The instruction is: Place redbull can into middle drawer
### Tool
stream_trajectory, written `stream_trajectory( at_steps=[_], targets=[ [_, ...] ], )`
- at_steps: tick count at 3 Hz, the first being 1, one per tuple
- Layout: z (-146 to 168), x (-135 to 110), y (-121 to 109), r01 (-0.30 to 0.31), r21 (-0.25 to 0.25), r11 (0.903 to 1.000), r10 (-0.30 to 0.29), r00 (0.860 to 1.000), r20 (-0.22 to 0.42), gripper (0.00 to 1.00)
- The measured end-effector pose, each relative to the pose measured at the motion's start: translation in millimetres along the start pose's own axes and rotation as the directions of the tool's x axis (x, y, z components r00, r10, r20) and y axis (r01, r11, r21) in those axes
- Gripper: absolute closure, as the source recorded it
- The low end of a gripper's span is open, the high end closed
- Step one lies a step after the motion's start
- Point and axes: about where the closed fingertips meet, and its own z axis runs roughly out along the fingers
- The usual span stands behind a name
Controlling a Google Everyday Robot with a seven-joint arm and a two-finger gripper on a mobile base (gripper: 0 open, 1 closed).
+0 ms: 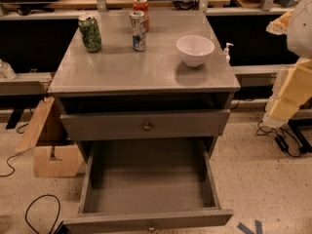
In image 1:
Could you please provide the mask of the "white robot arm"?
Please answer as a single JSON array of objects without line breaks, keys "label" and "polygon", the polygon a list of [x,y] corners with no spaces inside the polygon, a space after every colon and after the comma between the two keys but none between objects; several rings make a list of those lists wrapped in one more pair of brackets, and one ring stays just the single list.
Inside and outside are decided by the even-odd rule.
[{"label": "white robot arm", "polygon": [[312,0],[301,0],[293,11],[272,21],[267,30],[286,33],[288,50],[299,56],[290,68],[278,72],[265,107],[263,123],[280,128],[312,98]]}]

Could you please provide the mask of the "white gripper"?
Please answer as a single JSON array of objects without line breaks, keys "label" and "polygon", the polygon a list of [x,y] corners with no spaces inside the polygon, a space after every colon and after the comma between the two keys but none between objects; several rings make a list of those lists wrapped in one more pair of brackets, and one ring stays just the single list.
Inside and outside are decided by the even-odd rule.
[{"label": "white gripper", "polygon": [[[283,35],[288,33],[293,10],[270,21],[266,31]],[[280,128],[299,110],[299,107],[312,98],[312,59],[300,58],[297,63],[277,74],[273,95],[269,98],[263,123],[271,128]]]}]

